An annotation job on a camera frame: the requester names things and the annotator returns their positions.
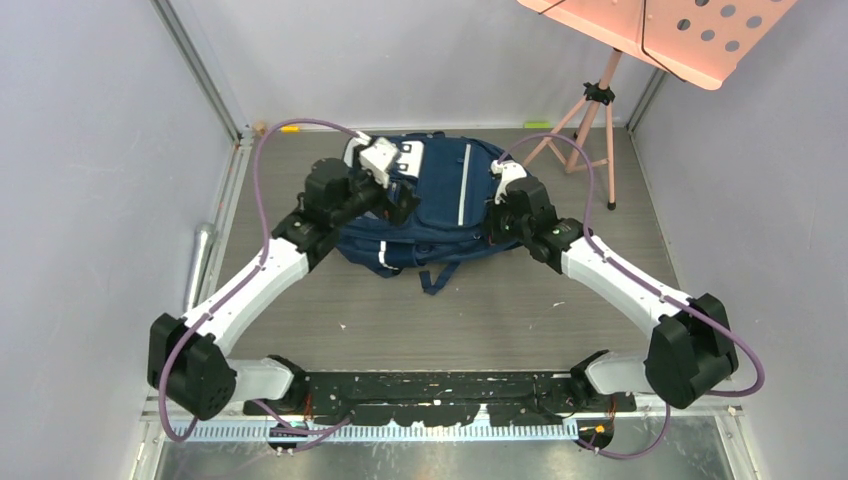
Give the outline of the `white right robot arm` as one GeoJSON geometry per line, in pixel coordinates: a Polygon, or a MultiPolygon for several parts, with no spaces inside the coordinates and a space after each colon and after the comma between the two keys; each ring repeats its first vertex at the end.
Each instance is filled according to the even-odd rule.
{"type": "Polygon", "coordinates": [[[614,393],[639,392],[685,409],[736,372],[737,350],[717,298],[694,298],[645,275],[580,221],[559,217],[538,179],[495,178],[485,221],[491,240],[520,243],[534,260],[598,294],[648,340],[643,354],[602,350],[575,365],[577,406],[596,410],[614,393]]]}

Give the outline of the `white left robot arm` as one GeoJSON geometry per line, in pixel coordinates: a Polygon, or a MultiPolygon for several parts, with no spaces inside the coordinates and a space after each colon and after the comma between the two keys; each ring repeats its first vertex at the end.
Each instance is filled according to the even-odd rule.
{"type": "Polygon", "coordinates": [[[297,368],[280,357],[234,360],[230,354],[247,327],[283,292],[302,280],[336,247],[342,228],[367,213],[395,224],[419,200],[397,179],[399,157],[361,155],[352,165],[317,161],[297,207],[270,233],[259,253],[220,290],[179,317],[152,324],[148,382],[159,393],[159,412],[172,401],[198,420],[217,416],[232,402],[270,401],[298,412],[307,398],[297,368]]]}

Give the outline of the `navy blue backpack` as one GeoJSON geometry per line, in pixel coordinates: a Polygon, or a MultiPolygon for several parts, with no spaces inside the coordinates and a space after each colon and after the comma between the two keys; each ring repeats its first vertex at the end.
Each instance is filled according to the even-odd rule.
{"type": "Polygon", "coordinates": [[[400,226],[368,212],[347,224],[336,245],[349,262],[391,278],[416,268],[424,293],[442,290],[464,262],[519,247],[484,228],[499,180],[491,165],[504,151],[485,140],[442,132],[392,135],[400,157],[390,175],[420,203],[400,226]]]}

